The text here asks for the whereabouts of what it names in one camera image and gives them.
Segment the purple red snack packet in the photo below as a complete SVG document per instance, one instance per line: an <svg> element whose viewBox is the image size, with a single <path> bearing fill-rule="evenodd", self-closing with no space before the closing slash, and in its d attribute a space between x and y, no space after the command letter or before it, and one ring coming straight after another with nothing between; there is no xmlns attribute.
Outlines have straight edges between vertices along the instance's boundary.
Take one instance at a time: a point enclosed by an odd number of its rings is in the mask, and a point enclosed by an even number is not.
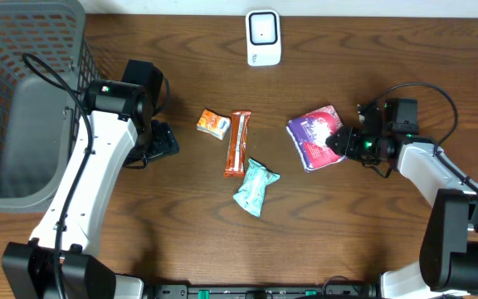
<svg viewBox="0 0 478 299"><path fill-rule="evenodd" d="M286 130L295 144L305 172L322 169L345 159L326 144L326 140L342 126L332 105L288 121Z"/></svg>

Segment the small orange snack packet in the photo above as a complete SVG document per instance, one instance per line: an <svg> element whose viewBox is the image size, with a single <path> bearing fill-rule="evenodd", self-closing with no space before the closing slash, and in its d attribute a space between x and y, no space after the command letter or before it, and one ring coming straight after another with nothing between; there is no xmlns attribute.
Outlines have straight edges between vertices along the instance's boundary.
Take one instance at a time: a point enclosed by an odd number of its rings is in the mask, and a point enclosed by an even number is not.
<svg viewBox="0 0 478 299"><path fill-rule="evenodd" d="M230 126L230 118L218 115L210 110L204 110L197 122L196 129L223 140Z"/></svg>

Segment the orange red long snack packet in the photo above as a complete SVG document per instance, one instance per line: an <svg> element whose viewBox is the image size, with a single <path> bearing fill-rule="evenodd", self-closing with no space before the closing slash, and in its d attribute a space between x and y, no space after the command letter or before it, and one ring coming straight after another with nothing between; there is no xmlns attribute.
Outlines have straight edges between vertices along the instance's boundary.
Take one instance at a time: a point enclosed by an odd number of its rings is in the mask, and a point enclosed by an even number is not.
<svg viewBox="0 0 478 299"><path fill-rule="evenodd" d="M223 176L240 177L245 175L246 141L249 119L249 110L235 110L232 112L231 137L227 152L227 161Z"/></svg>

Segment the mint green snack packet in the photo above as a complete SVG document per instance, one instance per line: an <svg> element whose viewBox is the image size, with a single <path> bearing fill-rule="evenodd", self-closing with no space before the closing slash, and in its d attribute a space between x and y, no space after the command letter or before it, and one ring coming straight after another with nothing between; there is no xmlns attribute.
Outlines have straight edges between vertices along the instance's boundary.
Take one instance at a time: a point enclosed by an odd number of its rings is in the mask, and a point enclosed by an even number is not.
<svg viewBox="0 0 478 299"><path fill-rule="evenodd" d="M249 214L259 218L264 203L266 187L280 179L265 165L250 158L242 186L233 195L236 203Z"/></svg>

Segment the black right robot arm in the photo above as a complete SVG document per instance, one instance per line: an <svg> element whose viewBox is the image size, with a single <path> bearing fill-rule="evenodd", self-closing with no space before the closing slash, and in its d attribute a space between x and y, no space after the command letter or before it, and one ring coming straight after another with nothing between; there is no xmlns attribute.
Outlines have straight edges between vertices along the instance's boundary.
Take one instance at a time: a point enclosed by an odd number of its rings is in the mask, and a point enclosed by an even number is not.
<svg viewBox="0 0 478 299"><path fill-rule="evenodd" d="M478 294L478 184L434 140L421 137L417 125L386 130L344 126L326 144L368 168L388 162L432 207L418 262L385 272L382 297Z"/></svg>

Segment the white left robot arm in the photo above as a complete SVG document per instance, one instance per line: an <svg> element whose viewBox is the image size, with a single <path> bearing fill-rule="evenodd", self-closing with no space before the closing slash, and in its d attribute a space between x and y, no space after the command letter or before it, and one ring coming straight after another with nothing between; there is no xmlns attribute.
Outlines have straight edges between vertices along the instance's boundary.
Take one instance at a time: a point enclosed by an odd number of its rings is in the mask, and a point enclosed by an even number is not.
<svg viewBox="0 0 478 299"><path fill-rule="evenodd" d="M121 81L94 79L73 90L31 53L25 65L67 92L79 131L55 197L27 243L10 242L2 269L16 298L152 298L144 280L117 274L98 259L105 212L122 168L144 169L179 152L170 126L154 117L168 79L149 61L130 60Z"/></svg>

